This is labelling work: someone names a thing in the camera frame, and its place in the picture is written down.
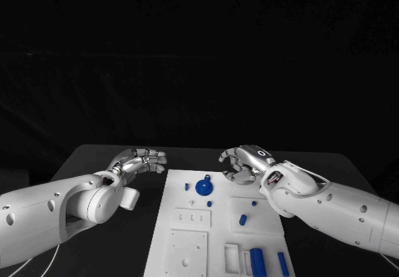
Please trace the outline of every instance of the robotic arm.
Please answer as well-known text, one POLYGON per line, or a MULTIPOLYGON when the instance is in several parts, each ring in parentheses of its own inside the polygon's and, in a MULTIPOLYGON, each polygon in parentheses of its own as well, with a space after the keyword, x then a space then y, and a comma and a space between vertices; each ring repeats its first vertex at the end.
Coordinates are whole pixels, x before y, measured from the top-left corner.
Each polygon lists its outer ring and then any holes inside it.
POLYGON ((228 157, 238 173, 225 171, 225 177, 239 185, 259 178, 259 192, 281 216, 297 216, 341 242, 399 259, 399 205, 330 182, 288 161, 277 163, 255 145, 228 149, 219 161, 228 157))
POLYGON ((118 206, 134 209, 138 191, 125 187, 137 173, 161 173, 166 154, 128 149, 108 169, 0 195, 0 268, 9 267, 102 224, 118 206))

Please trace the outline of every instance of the robotic hand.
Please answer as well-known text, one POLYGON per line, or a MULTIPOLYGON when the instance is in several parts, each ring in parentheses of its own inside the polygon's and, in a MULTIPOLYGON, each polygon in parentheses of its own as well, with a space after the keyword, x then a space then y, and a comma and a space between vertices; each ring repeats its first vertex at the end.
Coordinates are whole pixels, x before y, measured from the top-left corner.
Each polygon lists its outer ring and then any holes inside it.
POLYGON ((399 259, 399 205, 330 182, 288 161, 277 163, 255 145, 228 149, 219 161, 228 157, 238 172, 225 171, 225 177, 239 185, 261 179, 259 192, 281 216, 297 216, 341 242, 399 259))
POLYGON ((138 173, 161 173, 166 163, 164 152, 128 149, 105 171, 0 195, 0 268, 32 259, 104 223, 118 206, 131 211, 138 191, 125 186, 138 173))

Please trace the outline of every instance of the black background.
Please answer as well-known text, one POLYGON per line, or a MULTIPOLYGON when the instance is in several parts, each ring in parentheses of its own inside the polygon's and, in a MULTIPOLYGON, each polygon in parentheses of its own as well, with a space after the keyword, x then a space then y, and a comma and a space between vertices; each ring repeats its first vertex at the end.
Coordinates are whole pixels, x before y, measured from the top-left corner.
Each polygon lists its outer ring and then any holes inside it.
POLYGON ((40 1, 0 8, 0 166, 82 144, 334 152, 399 202, 398 3, 40 1))

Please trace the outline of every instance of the gray table surface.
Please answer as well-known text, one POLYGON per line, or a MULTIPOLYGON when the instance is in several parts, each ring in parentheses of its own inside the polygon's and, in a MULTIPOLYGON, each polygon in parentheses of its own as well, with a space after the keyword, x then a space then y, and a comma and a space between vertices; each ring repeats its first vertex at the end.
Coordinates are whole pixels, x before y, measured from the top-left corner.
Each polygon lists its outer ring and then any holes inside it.
MULTIPOLYGON (((82 145, 71 154, 52 181, 104 170, 114 156, 128 148, 164 151, 168 158, 166 170, 235 171, 229 162, 217 161, 223 149, 82 145)), ((269 153, 278 162, 288 160, 330 181, 376 194, 356 166, 343 155, 278 151, 269 153)), ((118 208, 104 224, 81 232, 60 245, 46 276, 143 276, 164 183, 166 171, 161 174, 138 174, 128 185, 141 193, 134 210, 118 208)), ((314 230, 297 217, 279 218, 298 277, 399 275, 377 253, 341 243, 314 230)), ((40 276, 53 253, 55 249, 40 254, 16 277, 40 276)), ((0 269, 0 276, 9 276, 20 265, 0 269)))

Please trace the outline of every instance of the black table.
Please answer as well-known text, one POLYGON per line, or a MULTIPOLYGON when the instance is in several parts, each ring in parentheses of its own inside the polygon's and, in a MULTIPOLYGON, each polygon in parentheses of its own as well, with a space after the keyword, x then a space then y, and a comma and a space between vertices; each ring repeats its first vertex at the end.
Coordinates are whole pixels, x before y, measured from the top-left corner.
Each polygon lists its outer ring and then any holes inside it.
MULTIPOLYGON (((164 151, 168 158, 166 169, 235 171, 229 162, 217 161, 223 149, 82 145, 68 158, 52 181, 104 170, 114 156, 127 148, 164 151)), ((353 163, 343 155, 277 151, 269 153, 278 162, 288 160, 330 181, 376 194, 353 163)), ((161 174, 137 175, 128 185, 141 193, 134 210, 118 208, 104 224, 82 231, 60 245, 46 273, 47 277, 144 275, 164 183, 166 171, 161 174)), ((298 277, 399 276, 399 272, 377 253, 341 243, 313 229, 297 217, 279 218, 298 277)), ((16 277, 40 277, 55 249, 33 258, 16 277)), ((0 276, 9 276, 20 265, 0 269, 0 276)))

